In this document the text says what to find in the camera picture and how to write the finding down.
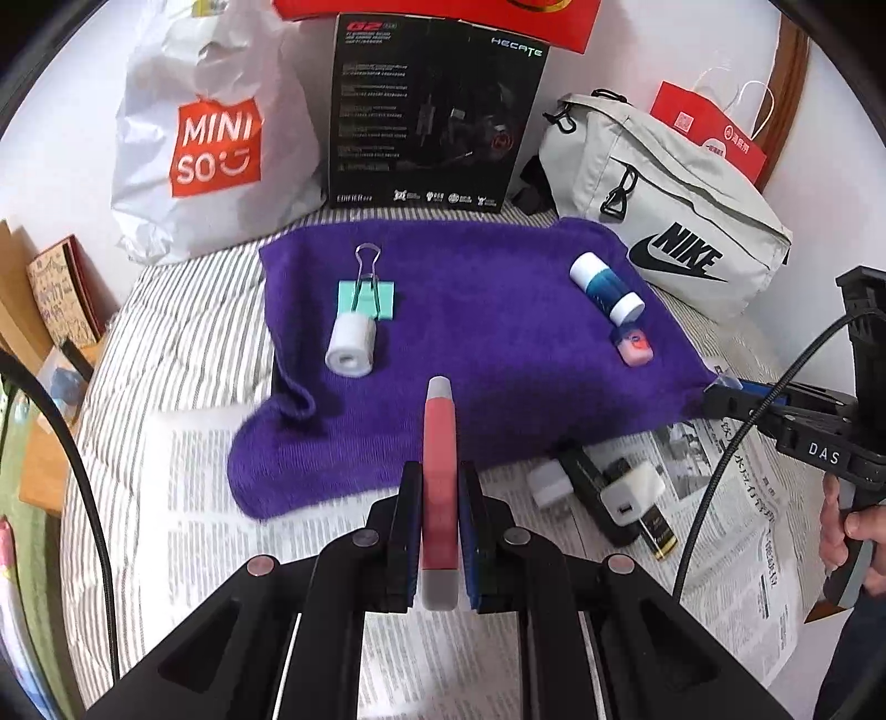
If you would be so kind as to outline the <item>right hand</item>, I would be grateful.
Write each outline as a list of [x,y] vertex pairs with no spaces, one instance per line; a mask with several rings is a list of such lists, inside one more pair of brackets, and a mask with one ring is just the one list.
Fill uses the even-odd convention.
[[848,540],[871,540],[874,543],[874,557],[865,574],[863,585],[868,593],[884,594],[886,574],[886,508],[877,506],[863,512],[841,516],[839,511],[839,480],[833,474],[823,479],[825,499],[820,512],[820,544],[818,555],[827,570],[837,570],[848,561]]

